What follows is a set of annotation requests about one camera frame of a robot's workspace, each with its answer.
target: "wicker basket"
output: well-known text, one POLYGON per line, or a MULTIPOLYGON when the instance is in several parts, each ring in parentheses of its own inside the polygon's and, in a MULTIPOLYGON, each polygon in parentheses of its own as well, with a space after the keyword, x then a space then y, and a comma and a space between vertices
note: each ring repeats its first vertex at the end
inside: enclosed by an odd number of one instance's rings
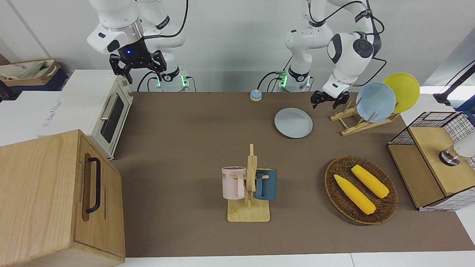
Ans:
POLYGON ((389 176, 374 163, 355 156, 344 156, 334 160, 325 172, 325 188, 330 200, 336 208, 346 217, 364 225, 379 224, 389 220, 398 207, 398 194, 389 176), (374 195, 351 171, 351 168, 359 164, 376 178, 378 178, 388 189, 389 194, 380 199, 374 195), (356 188, 371 200, 376 206, 373 214, 366 215, 361 211, 338 186, 334 174, 338 174, 350 181, 356 188))

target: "corn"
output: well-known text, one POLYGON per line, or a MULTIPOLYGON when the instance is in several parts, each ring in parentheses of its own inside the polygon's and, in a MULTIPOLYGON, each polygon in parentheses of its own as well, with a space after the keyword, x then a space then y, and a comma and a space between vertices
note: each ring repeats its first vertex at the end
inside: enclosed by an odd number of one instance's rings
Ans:
POLYGON ((360 165, 356 164, 351 171, 380 199, 385 198, 389 194, 389 189, 382 184, 378 178, 374 177, 369 171, 365 170, 360 165))
POLYGON ((358 188, 340 175, 335 174, 334 177, 343 192, 364 212, 364 214, 370 215, 374 213, 376 206, 363 193, 361 193, 358 188))

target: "brown table mat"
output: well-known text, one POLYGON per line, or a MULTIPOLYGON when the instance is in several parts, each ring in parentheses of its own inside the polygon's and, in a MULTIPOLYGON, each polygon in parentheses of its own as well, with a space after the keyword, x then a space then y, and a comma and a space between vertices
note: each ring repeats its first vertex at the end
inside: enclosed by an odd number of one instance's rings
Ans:
MULTIPOLYGON (((386 144, 403 128, 391 124, 340 136, 331 103, 313 110, 311 93, 135 94, 113 164, 122 174, 128 257, 275 255, 473 250, 454 212, 416 211, 386 144), (275 114, 297 107, 313 120, 303 139, 288 139, 275 114), (259 167, 278 169, 268 223, 227 222, 221 167, 246 165, 254 143, 259 167), (391 178, 396 214, 375 226, 349 223, 324 188, 328 164, 364 157, 391 178)), ((357 119, 345 119, 354 125, 357 119)))

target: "black cable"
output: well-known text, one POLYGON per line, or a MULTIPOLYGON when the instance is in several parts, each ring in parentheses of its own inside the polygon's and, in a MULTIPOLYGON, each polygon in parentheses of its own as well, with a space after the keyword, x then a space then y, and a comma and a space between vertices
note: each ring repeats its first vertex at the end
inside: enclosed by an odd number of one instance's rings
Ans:
POLYGON ((257 86, 258 90, 261 87, 261 83, 264 81, 264 79, 267 78, 267 76, 272 75, 272 74, 279 74, 279 72, 278 71, 272 71, 272 72, 269 72, 266 75, 264 75, 264 77, 262 77, 261 81, 259 82, 259 85, 257 86))
POLYGON ((191 77, 191 76, 186 76, 186 78, 187 78, 187 79, 188 79, 188 78, 190 78, 190 79, 192 79, 192 80, 193 80, 193 86, 195 87, 195 92, 197 92, 197 90, 196 90, 196 82, 195 82, 195 78, 193 78, 193 77, 191 77))
POLYGON ((453 79, 455 79, 455 77, 457 77, 462 71, 464 71, 468 66, 470 66, 470 65, 473 64, 474 62, 475 62, 475 60, 473 60, 472 62, 468 63, 467 66, 465 66, 463 69, 461 69, 459 72, 457 72, 457 74, 455 74, 455 75, 452 77, 452 79, 450 79, 450 80, 446 83, 446 85, 444 85, 444 87, 442 88, 441 91, 443 91, 444 88, 445 88, 453 79))
POLYGON ((369 82, 384 68, 384 66, 387 64, 387 61, 384 60, 384 59, 377 58, 377 57, 373 57, 373 59, 382 61, 382 62, 384 62, 384 64, 380 67, 380 69, 379 69, 369 80, 366 81, 366 83, 364 83, 364 84, 362 84, 362 85, 353 85, 354 87, 361 87, 361 86, 367 85, 367 83, 369 83, 369 82))
POLYGON ((140 90, 140 86, 142 85, 143 80, 145 80, 145 77, 147 77, 148 75, 150 75, 150 73, 153 73, 153 71, 147 72, 147 74, 145 74, 145 75, 142 77, 142 80, 140 80, 140 82, 139 82, 139 86, 137 86, 137 91, 136 91, 136 92, 138 92, 138 91, 140 90))
POLYGON ((152 79, 155 79, 157 80, 158 78, 157 77, 152 77, 152 78, 149 78, 148 81, 147 81, 147 91, 150 92, 150 86, 149 86, 149 83, 150 83, 150 80, 152 79))
POLYGON ((361 1, 351 1, 351 2, 348 2, 344 5, 342 5, 341 7, 339 7, 335 12, 333 12, 332 14, 330 14, 328 17, 324 18, 322 21, 315 21, 314 18, 312 17, 312 11, 310 10, 310 7, 311 7, 311 4, 308 3, 308 14, 310 15, 310 18, 314 21, 314 23, 322 23, 324 22, 325 20, 329 19, 331 16, 335 15, 338 11, 342 10, 343 8, 345 8, 346 6, 349 6, 351 4, 354 4, 354 3, 360 3, 362 4, 363 2, 361 1))
POLYGON ((384 32, 384 24, 381 22, 381 20, 379 20, 377 17, 374 17, 374 16, 371 16, 372 19, 374 19, 375 21, 379 22, 379 24, 381 24, 381 28, 382 30, 380 32, 373 32, 373 33, 367 33, 366 35, 377 35, 377 34, 381 34, 384 32))
MULTIPOLYGON (((282 71, 285 71, 285 68, 287 68, 287 66, 288 66, 289 63, 290 63, 290 60, 292 60, 293 57, 294 57, 293 55, 290 56, 289 61, 287 61, 287 64, 286 64, 285 67, 282 69, 282 71)), ((272 87, 272 91, 271 91, 271 92, 274 91, 274 88, 275 88, 275 85, 276 85, 276 84, 277 84, 277 81, 275 81, 274 86, 272 87)))
POLYGON ((314 85, 314 81, 315 81, 315 78, 313 78, 312 76, 309 78, 309 80, 310 79, 312 79, 312 83, 310 84, 310 88, 308 89, 309 92, 312 90, 312 85, 314 85))
POLYGON ((160 35, 160 34, 148 35, 148 36, 144 36, 143 38, 144 39, 152 39, 152 38, 172 38, 172 37, 175 37, 175 36, 179 35, 181 33, 181 31, 183 30, 183 28, 185 27, 185 22, 186 22, 186 17, 187 16, 188 16, 188 0, 186 0, 185 17, 183 18, 183 23, 181 24, 181 28, 180 28, 180 30, 178 30, 177 33, 175 33, 173 35, 160 35))
POLYGON ((272 81, 275 81, 275 83, 277 83, 277 80, 280 80, 280 78, 274 78, 274 79, 270 80, 269 84, 267 85, 267 91, 266 92, 269 92, 269 87, 270 87, 270 84, 272 83, 272 81))

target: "yellow plate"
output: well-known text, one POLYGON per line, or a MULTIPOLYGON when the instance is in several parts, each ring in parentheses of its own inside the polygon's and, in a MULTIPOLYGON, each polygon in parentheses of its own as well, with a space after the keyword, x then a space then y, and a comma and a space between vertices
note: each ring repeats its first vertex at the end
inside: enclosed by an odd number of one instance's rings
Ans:
POLYGON ((419 99, 419 82, 411 74, 399 72, 389 75, 383 83, 391 87, 396 97, 394 113, 410 109, 419 99))

